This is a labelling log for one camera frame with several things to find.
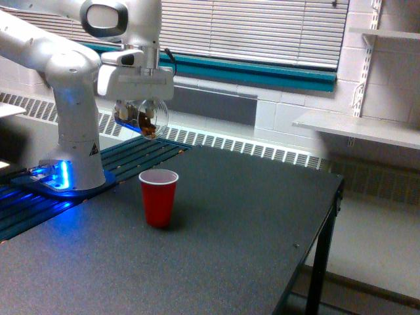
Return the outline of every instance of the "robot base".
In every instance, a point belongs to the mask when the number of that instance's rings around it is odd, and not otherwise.
[[[116,177],[114,174],[108,171],[104,171],[106,182],[102,186],[89,190],[71,191],[71,192],[57,192],[40,182],[33,181],[29,176],[18,177],[12,180],[13,185],[19,185],[31,192],[37,192],[38,194],[57,200],[68,200],[68,201],[83,201],[95,197],[108,189],[116,185]]]

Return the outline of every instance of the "metal slotted rail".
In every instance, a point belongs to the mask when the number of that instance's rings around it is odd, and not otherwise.
[[[101,156],[105,170],[112,172],[117,182],[121,182],[189,148],[168,140],[134,138],[101,151]],[[58,201],[15,186],[0,187],[0,242],[9,240],[79,203]]]

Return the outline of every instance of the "red solo cup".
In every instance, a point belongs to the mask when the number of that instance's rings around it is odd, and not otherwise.
[[[167,169],[149,169],[140,179],[146,222],[155,228],[165,228],[171,222],[171,213],[178,174]]]

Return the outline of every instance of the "wall shelf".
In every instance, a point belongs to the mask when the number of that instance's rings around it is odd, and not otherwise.
[[[296,119],[293,125],[420,150],[420,128],[405,123],[311,110]]]
[[[360,33],[360,34],[368,35],[368,36],[420,40],[420,33],[407,33],[404,31],[371,30],[368,28],[350,28],[349,31],[351,33]]]
[[[26,111],[19,106],[9,105],[0,102],[0,118],[23,114],[24,112]]]

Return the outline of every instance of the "robotic arm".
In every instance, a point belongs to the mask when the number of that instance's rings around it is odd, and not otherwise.
[[[49,186],[65,192],[103,185],[96,79],[99,95],[116,101],[118,123],[149,138],[157,137],[167,124],[162,100],[173,97],[174,87],[172,69],[158,67],[161,1],[0,0],[0,6],[59,14],[80,21],[99,39],[121,43],[120,51],[104,53],[101,60],[83,45],[0,11],[0,54],[44,72],[54,91],[59,140],[40,164],[62,167],[60,180]],[[156,125],[159,109],[166,116],[161,126]]]

